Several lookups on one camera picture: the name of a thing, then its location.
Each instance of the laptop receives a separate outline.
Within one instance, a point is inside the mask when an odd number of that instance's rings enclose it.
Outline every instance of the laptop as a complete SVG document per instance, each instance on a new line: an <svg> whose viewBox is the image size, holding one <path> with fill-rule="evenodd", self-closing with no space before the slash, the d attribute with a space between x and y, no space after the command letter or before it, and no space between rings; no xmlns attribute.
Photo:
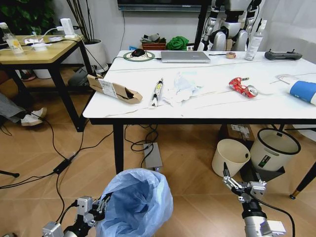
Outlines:
<svg viewBox="0 0 316 237"><path fill-rule="evenodd" d="M202 51L162 51L163 63L210 63L211 60Z"/></svg>

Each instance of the white bucket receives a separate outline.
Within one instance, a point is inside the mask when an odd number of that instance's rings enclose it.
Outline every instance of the white bucket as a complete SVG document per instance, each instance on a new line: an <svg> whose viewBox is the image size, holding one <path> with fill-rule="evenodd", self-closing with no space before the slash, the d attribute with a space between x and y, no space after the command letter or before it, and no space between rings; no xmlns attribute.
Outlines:
<svg viewBox="0 0 316 237"><path fill-rule="evenodd" d="M224 162L233 177L250 159L250 151L242 143L233 139L219 141L213 157L212 168L214 172L224 177Z"/></svg>
<svg viewBox="0 0 316 237"><path fill-rule="evenodd" d="M97 66L97 73L102 73L107 71L109 68L108 64L106 63L105 50L102 44L102 40L94 39L94 41L97 43L85 44L84 46L87 49L90 64Z"/></svg>
<svg viewBox="0 0 316 237"><path fill-rule="evenodd" d="M35 69L33 71L39 79L51 78L51 75L49 74L49 71L47 69Z"/></svg>
<svg viewBox="0 0 316 237"><path fill-rule="evenodd" d="M291 135L263 128L258 132L258 138L250 150L251 161L255 168L277 171L300 150L299 142Z"/></svg>

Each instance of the white table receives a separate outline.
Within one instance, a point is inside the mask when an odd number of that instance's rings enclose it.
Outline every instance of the white table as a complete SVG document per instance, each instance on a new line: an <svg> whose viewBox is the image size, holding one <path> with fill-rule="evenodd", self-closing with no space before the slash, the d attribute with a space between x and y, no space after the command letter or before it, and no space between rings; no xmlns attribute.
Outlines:
<svg viewBox="0 0 316 237"><path fill-rule="evenodd" d="M160 58L159 51L151 51ZM112 124L117 173L123 170L124 124L315 124L316 106L299 100L286 92L287 84L276 75L291 74L299 79L316 82L316 65L304 59L298 61L270 61L258 52L253 61L244 60L245 52L237 52L236 59L225 56L209 56L211 63L162 63L159 60L130 62L115 59L105 79L138 91L143 100L130 105L116 98L96 92L83 115L92 124ZM196 75L203 79L201 88L181 107L174 108L160 100L158 107L149 109L153 89L161 77L163 90L172 86L178 72ZM249 99L228 87L236 77L249 77L245 83L260 91Z"/></svg>

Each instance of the cardboard box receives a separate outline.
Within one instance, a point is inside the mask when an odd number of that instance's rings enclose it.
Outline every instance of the cardboard box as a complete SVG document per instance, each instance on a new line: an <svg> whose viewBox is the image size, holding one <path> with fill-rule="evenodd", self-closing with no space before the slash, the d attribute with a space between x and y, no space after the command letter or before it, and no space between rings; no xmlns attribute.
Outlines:
<svg viewBox="0 0 316 237"><path fill-rule="evenodd" d="M223 124L218 135L219 140L234 139L251 149L255 137L250 125L247 124Z"/></svg>
<svg viewBox="0 0 316 237"><path fill-rule="evenodd" d="M100 93L118 98L129 104L138 104L143 99L137 91L127 89L125 86L105 81L101 76L88 75L90 87Z"/></svg>

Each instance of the trash bin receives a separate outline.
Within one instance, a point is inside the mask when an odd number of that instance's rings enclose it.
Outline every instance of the trash bin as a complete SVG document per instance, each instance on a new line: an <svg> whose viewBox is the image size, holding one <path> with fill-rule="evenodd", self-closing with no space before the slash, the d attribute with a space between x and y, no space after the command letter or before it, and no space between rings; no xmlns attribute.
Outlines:
<svg viewBox="0 0 316 237"><path fill-rule="evenodd" d="M250 151L242 143L233 139L223 139L217 144L213 157L214 172L224 177L223 169L226 162L229 173L233 177L250 159Z"/></svg>
<svg viewBox="0 0 316 237"><path fill-rule="evenodd" d="M97 237L151 237L173 211L166 177L147 169L129 169L114 177L105 188L113 193L105 219L97 222Z"/></svg>
<svg viewBox="0 0 316 237"><path fill-rule="evenodd" d="M277 171L301 150L299 142L290 134L263 128L258 132L250 153L255 168Z"/></svg>

